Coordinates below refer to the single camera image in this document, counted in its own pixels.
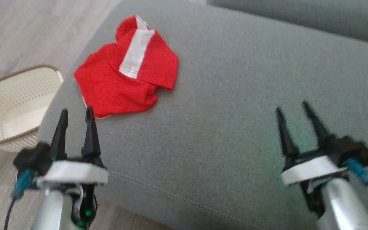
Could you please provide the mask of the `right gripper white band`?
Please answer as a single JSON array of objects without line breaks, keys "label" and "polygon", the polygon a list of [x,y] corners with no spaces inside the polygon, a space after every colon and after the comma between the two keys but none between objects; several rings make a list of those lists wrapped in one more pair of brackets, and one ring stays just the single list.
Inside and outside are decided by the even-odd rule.
[{"label": "right gripper white band", "polygon": [[[318,147],[326,146],[336,136],[329,132],[307,101],[302,105],[315,131]],[[276,108],[278,130],[285,166],[282,181],[290,186],[299,184],[308,209],[318,218],[349,217],[348,169],[337,166],[326,149],[300,154],[286,126],[282,109]]]}]

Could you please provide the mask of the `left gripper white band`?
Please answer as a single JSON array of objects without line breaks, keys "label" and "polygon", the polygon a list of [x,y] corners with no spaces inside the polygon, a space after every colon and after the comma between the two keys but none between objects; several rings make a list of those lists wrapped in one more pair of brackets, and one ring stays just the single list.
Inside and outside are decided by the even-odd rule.
[{"label": "left gripper white band", "polygon": [[[94,111],[86,108],[86,138],[83,157],[101,155]],[[50,146],[51,159],[67,159],[65,138],[68,111],[63,109]],[[45,192],[39,207],[40,229],[88,229],[97,213],[96,186],[108,183],[107,169],[92,163],[56,161],[45,176],[39,177],[39,189]]]}]

